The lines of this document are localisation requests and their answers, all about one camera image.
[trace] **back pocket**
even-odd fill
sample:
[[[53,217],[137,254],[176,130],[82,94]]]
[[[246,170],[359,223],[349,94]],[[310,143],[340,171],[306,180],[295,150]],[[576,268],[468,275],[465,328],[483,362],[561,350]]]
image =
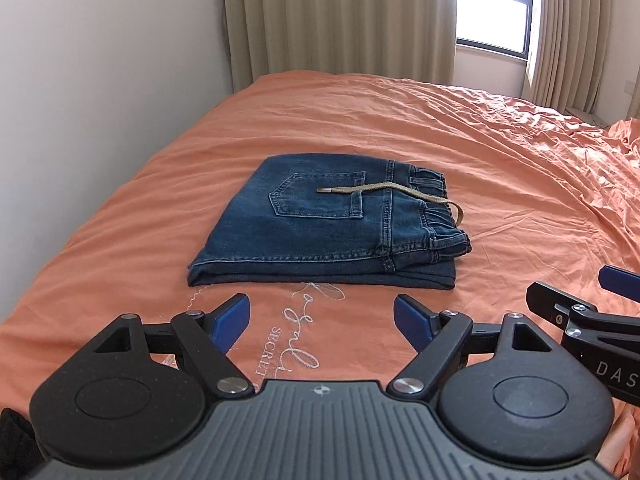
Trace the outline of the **back pocket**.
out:
[[[319,187],[353,187],[364,184],[364,171],[353,173],[294,173],[269,200],[278,216],[301,218],[362,218],[362,192],[318,193]]]

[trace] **jeans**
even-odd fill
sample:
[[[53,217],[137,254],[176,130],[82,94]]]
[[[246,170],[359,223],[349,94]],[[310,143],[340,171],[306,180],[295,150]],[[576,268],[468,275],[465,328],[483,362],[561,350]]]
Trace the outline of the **jeans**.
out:
[[[190,286],[228,282],[364,283],[453,288],[454,258],[471,250],[449,207],[391,189],[322,187],[395,182],[446,198],[444,176],[370,156],[267,158],[232,198],[189,267]]]

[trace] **window frame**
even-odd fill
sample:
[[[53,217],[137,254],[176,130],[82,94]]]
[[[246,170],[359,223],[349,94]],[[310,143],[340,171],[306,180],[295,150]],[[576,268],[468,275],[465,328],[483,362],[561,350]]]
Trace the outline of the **window frame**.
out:
[[[456,44],[473,46],[476,48],[482,48],[484,50],[491,50],[493,52],[499,52],[500,54],[507,54],[508,56],[519,57],[520,59],[529,59],[529,41],[531,39],[531,19],[533,15],[533,0],[514,0],[516,2],[523,3],[527,6],[527,23],[524,32],[524,50],[518,52],[516,50],[510,50],[490,43],[481,43],[480,41],[466,40],[465,38],[456,37]]]

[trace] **gray textured handle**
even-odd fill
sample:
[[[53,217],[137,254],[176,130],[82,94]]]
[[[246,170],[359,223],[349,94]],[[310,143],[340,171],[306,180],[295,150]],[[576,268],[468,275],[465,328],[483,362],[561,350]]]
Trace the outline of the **gray textured handle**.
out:
[[[450,441],[431,411],[373,381],[268,381],[219,403],[202,430],[153,462],[87,470],[50,462],[36,480],[610,480],[592,461],[555,471],[484,462]]]

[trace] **black cloth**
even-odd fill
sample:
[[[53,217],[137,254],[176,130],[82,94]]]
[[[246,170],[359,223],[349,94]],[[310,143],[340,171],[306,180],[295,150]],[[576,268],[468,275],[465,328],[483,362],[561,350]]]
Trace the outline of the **black cloth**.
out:
[[[0,479],[20,480],[44,463],[31,423],[5,408],[0,413]]]

